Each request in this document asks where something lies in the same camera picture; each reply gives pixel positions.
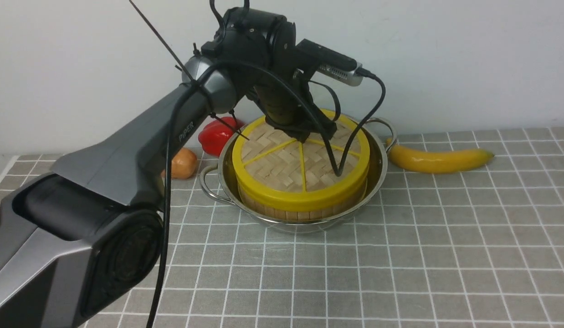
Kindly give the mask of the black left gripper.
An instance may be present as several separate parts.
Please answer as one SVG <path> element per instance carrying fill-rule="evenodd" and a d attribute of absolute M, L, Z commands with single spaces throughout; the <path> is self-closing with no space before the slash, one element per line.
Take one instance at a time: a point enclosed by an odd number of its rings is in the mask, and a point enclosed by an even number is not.
<path fill-rule="evenodd" d="M 308 77 L 299 69 L 295 69 L 289 84 L 292 90 L 314 110 L 315 117 L 320 121 L 323 131 L 332 138 L 338 130 L 336 124 L 338 114 L 329 118 L 314 104 Z M 320 133 L 302 104 L 269 76 L 263 77 L 259 84 L 250 90 L 250 100 L 265 114 L 267 124 L 301 143 L 304 143 L 312 133 Z"/>

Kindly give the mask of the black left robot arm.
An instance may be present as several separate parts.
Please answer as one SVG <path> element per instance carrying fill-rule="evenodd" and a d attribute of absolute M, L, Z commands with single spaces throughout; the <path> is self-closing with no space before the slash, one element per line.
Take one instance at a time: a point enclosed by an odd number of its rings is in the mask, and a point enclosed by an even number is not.
<path fill-rule="evenodd" d="M 178 61 L 181 83 L 93 146 L 0 202 L 0 328 L 78 328 L 138 285 L 168 248 L 171 160 L 209 116 L 256 95 L 293 131 L 309 118 L 293 79 L 301 62 L 295 24 L 243 7 L 215 12 L 213 40 Z"/>

